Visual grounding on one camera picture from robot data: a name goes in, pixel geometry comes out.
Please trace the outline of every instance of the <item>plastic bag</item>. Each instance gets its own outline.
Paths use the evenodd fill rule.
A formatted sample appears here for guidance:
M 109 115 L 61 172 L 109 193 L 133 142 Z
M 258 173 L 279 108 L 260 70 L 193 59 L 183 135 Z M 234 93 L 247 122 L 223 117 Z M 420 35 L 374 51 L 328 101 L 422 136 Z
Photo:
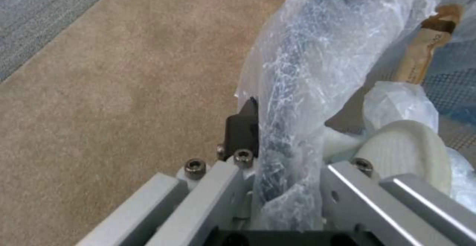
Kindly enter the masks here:
M 259 229 L 319 229 L 324 122 L 388 46 L 440 0 L 286 0 L 260 32 L 236 95 L 260 103 Z
M 450 197 L 476 213 L 476 173 L 458 151 L 447 147 L 447 152 L 453 174 Z
M 364 97 L 365 128 L 373 133 L 399 120 L 414 120 L 438 133 L 438 111 L 420 85 L 377 82 Z

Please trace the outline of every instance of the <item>bolt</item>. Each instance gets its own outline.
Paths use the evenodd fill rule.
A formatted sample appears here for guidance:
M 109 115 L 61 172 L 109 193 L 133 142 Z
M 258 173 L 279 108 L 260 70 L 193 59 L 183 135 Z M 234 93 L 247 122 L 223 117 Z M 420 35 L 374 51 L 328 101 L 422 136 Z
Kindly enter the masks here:
M 363 158 L 353 158 L 350 160 L 350 163 L 354 165 L 355 168 L 359 169 L 359 171 L 367 175 L 369 178 L 372 177 L 374 166 L 372 166 L 372 163 L 370 163 L 370 161 Z
M 217 144 L 216 145 L 216 157 L 219 160 L 224 160 L 224 156 L 225 156 L 225 147 L 223 146 L 223 144 Z
M 238 149 L 233 154 L 235 165 L 247 169 L 253 166 L 253 152 L 248 149 Z
M 183 169 L 187 178 L 200 180 L 207 173 L 207 164 L 201 159 L 189 159 Z

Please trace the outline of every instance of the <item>gray metal bar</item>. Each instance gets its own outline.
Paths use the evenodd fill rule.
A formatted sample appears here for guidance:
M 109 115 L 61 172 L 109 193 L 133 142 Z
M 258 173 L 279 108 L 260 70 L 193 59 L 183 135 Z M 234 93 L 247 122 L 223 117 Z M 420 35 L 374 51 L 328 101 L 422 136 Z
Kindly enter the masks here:
M 187 192 L 184 181 L 157 173 L 77 245 L 144 245 Z
M 244 197 L 242 172 L 236 165 L 218 161 L 147 245 L 202 245 L 213 228 L 230 225 Z
M 340 230 L 369 229 L 385 245 L 454 245 L 348 162 L 323 168 L 323 215 Z
M 416 175 L 388 178 L 380 185 L 458 245 L 476 245 L 476 215 Z

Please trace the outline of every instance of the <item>black object in plastic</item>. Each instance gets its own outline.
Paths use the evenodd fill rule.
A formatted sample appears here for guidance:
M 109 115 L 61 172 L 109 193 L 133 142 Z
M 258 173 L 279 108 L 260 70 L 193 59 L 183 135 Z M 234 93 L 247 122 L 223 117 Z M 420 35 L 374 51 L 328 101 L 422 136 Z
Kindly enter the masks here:
M 258 133 L 258 102 L 251 97 L 238 114 L 226 119 L 224 153 L 220 159 L 226 161 L 238 149 L 248 149 L 258 157 Z
M 382 246 L 371 232 L 222 231 L 210 233 L 204 246 Z

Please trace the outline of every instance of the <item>beige carpet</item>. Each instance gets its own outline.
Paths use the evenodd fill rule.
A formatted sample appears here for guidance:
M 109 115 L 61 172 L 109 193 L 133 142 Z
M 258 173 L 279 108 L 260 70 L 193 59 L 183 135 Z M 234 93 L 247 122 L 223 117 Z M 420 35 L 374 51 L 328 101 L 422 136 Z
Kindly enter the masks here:
M 284 0 L 100 0 L 0 84 L 0 242 L 71 245 L 156 172 L 215 160 Z

